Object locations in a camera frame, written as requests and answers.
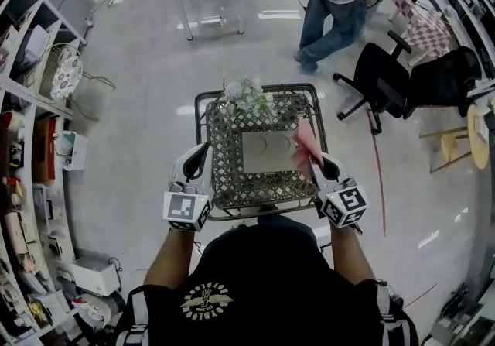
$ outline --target cardboard box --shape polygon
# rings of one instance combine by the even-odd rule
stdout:
[[[34,123],[32,140],[32,181],[55,180],[55,118],[46,118]]]

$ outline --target floor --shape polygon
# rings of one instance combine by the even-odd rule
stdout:
[[[223,75],[257,74],[263,84],[311,83],[322,106],[329,152],[347,165],[370,199],[360,222],[364,251],[376,276],[386,279],[406,305],[411,303],[406,310],[424,337],[465,278],[477,213],[490,205],[490,194],[482,188],[487,175],[474,170],[471,160],[429,174],[438,146],[420,140],[420,132],[462,120],[447,109],[417,111],[406,122],[385,115],[384,133],[375,147],[364,108],[345,122],[336,119],[336,112],[360,98],[333,83],[332,73],[352,77],[367,42],[389,50],[386,32],[404,28],[401,20],[394,25],[387,20],[393,11],[390,2],[380,7],[365,37],[324,60],[314,76],[306,76],[292,59],[302,20],[258,17],[276,9],[299,10],[303,17],[297,0],[246,1],[243,36],[228,33],[235,22],[227,17],[227,33],[202,30],[193,42],[177,29],[172,0],[124,0],[95,12],[84,69],[108,77],[117,89],[88,82],[77,92],[78,101],[100,121],[76,116],[73,122],[89,139],[85,171],[67,177],[74,244],[82,252],[118,258],[122,289],[128,293],[140,284],[166,237],[162,194],[175,160],[195,145],[195,96],[220,89]],[[208,7],[198,6],[202,11]],[[315,211],[289,216],[315,229],[321,245],[329,241],[329,227]],[[208,222],[196,239],[204,246],[234,225]],[[331,264],[331,251],[324,253]]]

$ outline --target chair armrest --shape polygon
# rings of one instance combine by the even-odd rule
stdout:
[[[392,53],[393,58],[395,59],[399,58],[399,55],[401,54],[402,50],[405,50],[409,54],[412,53],[411,47],[397,33],[390,30],[388,31],[388,35],[397,43],[397,46],[395,47],[394,52]]]

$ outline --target pink cloth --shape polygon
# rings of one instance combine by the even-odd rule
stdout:
[[[312,180],[311,160],[313,155],[323,165],[322,150],[318,146],[308,119],[301,119],[292,139],[297,142],[297,150],[292,155],[293,163],[309,181]]]

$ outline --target pink checkered cloth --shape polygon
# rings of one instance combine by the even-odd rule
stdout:
[[[432,59],[441,57],[456,48],[445,23],[434,12],[418,10],[412,0],[392,0],[409,20],[404,40],[414,48],[427,52]]]

